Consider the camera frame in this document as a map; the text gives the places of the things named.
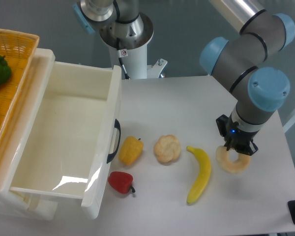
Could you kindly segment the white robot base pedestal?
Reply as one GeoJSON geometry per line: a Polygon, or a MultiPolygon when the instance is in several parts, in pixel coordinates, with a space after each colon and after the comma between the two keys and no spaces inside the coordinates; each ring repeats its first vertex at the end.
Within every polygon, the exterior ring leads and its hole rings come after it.
{"type": "Polygon", "coordinates": [[[153,38],[151,19],[139,11],[137,0],[79,0],[73,11],[89,34],[99,32],[108,47],[112,66],[121,68],[122,79],[161,78],[167,61],[147,62],[153,38]]]}

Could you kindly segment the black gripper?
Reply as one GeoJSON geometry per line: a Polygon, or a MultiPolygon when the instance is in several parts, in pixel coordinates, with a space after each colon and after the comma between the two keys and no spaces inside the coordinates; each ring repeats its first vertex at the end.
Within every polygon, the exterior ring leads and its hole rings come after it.
{"type": "Polygon", "coordinates": [[[226,150],[234,149],[237,153],[253,155],[258,151],[258,147],[253,138],[258,133],[246,132],[239,128],[237,121],[233,122],[231,117],[221,115],[216,119],[216,124],[220,135],[224,138],[226,150]]]}

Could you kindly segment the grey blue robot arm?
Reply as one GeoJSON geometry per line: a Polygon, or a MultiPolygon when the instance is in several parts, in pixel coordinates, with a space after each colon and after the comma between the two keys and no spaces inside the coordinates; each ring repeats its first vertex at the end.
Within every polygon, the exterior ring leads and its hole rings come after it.
{"type": "Polygon", "coordinates": [[[256,0],[214,0],[212,5],[238,31],[239,38],[211,40],[200,54],[200,65],[236,100],[229,116],[216,123],[225,147],[252,155],[253,139],[290,92],[288,77],[260,67],[295,38],[295,23],[283,13],[272,15],[256,0]]]}

